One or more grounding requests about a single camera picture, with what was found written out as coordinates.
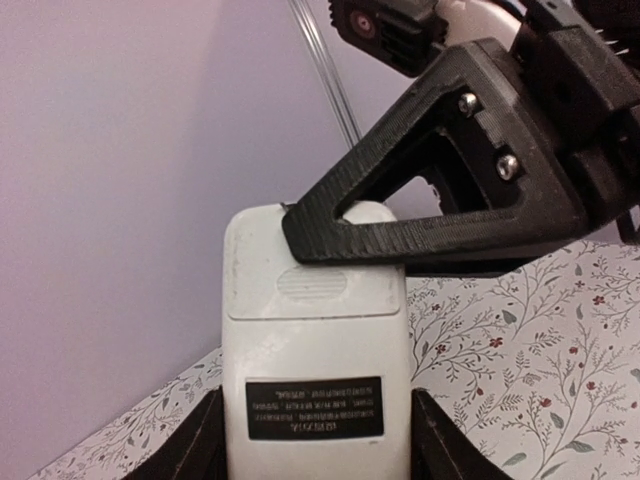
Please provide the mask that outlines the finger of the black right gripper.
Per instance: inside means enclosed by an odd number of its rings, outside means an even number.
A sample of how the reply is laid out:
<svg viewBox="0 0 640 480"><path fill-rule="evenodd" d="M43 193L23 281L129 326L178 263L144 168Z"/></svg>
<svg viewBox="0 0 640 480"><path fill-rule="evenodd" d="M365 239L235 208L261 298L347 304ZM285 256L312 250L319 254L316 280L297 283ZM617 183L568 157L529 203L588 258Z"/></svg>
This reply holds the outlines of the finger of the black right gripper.
<svg viewBox="0 0 640 480"><path fill-rule="evenodd" d="M513 264L588 216L496 41L446 49L286 213L303 263Z"/></svg>

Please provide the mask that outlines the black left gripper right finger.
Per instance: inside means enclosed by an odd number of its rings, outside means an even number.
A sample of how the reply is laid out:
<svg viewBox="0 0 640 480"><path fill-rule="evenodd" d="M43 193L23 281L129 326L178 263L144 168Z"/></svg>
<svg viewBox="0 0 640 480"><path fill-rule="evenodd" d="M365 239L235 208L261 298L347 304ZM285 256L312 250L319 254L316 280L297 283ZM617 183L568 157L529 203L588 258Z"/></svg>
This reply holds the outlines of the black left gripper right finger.
<svg viewBox="0 0 640 480"><path fill-rule="evenodd" d="M412 480L512 480L456 426L424 388L411 392Z"/></svg>

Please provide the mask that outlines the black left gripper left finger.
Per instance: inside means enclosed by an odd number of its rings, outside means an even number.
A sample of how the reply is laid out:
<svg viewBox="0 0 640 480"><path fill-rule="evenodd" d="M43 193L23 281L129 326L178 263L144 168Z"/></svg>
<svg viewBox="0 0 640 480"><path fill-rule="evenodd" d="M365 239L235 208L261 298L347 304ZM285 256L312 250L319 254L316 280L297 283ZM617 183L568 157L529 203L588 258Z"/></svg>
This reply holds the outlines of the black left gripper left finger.
<svg viewBox="0 0 640 480"><path fill-rule="evenodd" d="M127 478L227 479L222 389L208 392L159 449Z"/></svg>

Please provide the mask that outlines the white battery compartment cover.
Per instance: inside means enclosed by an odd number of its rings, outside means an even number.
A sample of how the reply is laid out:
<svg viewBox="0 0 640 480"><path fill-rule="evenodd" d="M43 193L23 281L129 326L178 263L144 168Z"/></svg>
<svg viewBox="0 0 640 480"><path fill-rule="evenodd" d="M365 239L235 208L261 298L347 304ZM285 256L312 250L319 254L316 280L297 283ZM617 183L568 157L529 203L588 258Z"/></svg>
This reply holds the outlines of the white battery compartment cover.
<svg viewBox="0 0 640 480"><path fill-rule="evenodd" d="M291 255L278 204L236 214L225 232L223 312L235 321L379 317L406 305L398 266L302 265Z"/></svg>

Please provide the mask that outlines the white remote control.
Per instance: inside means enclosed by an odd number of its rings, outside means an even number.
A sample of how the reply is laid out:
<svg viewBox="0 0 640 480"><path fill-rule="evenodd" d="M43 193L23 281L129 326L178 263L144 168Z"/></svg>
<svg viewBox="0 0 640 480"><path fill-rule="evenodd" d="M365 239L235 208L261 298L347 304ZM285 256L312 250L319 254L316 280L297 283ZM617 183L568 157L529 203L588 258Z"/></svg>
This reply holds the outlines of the white remote control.
<svg viewBox="0 0 640 480"><path fill-rule="evenodd" d="M406 479L406 305L390 316L235 321L223 312L232 479Z"/></svg>

